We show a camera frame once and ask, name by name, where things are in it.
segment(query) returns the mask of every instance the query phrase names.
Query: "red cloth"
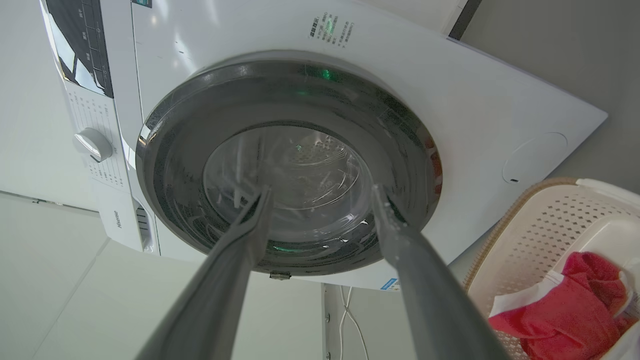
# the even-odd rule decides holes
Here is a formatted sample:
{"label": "red cloth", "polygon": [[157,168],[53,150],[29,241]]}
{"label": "red cloth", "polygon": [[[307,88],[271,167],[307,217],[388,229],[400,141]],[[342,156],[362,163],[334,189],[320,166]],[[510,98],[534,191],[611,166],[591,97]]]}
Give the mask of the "red cloth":
{"label": "red cloth", "polygon": [[489,318],[491,326],[520,338],[532,360],[599,359],[636,319],[613,318],[627,301],[620,270],[608,260],[574,252],[564,279],[542,299]]}

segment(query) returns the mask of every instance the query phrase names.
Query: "dial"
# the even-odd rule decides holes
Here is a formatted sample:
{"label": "dial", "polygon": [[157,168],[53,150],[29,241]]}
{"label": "dial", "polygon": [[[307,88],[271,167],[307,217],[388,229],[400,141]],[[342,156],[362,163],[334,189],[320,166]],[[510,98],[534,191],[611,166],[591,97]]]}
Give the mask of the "dial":
{"label": "dial", "polygon": [[106,160],[113,154],[113,147],[109,140],[100,131],[90,127],[75,134],[74,143],[78,151],[89,155],[97,163]]}

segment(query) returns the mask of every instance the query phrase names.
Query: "label sticker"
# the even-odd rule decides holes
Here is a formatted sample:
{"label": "label sticker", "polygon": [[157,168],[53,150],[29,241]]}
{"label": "label sticker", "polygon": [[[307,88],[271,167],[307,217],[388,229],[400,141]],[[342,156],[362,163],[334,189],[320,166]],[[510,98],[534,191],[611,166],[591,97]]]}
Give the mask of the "label sticker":
{"label": "label sticker", "polygon": [[132,3],[146,6],[147,8],[151,8],[151,1],[152,0],[131,0]]}
{"label": "label sticker", "polygon": [[381,287],[380,290],[400,291],[400,280],[391,279],[387,281],[387,283],[383,287]]}
{"label": "label sticker", "polygon": [[631,302],[625,309],[625,313],[633,318],[640,318],[640,296],[634,292]]}
{"label": "label sticker", "polygon": [[353,22],[341,19],[338,15],[324,13],[313,20],[308,37],[337,47],[346,47],[353,26]]}

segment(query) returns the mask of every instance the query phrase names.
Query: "gray wall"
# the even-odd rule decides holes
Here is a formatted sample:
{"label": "gray wall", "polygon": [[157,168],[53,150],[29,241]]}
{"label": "gray wall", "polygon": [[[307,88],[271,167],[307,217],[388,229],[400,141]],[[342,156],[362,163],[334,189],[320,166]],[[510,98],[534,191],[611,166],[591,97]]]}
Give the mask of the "gray wall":
{"label": "gray wall", "polygon": [[636,0],[483,0],[462,41],[609,113],[551,176],[640,193]]}

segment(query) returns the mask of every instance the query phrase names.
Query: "door glass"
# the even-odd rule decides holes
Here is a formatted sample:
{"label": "door glass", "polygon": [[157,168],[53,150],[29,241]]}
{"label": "door glass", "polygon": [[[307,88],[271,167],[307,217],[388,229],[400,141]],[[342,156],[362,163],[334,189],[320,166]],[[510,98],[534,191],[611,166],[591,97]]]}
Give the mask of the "door glass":
{"label": "door glass", "polygon": [[269,238],[275,241],[337,238],[370,212],[372,179],[362,158],[305,127],[268,126],[233,136],[211,154],[203,180],[211,206],[230,223],[262,185],[271,185]]}

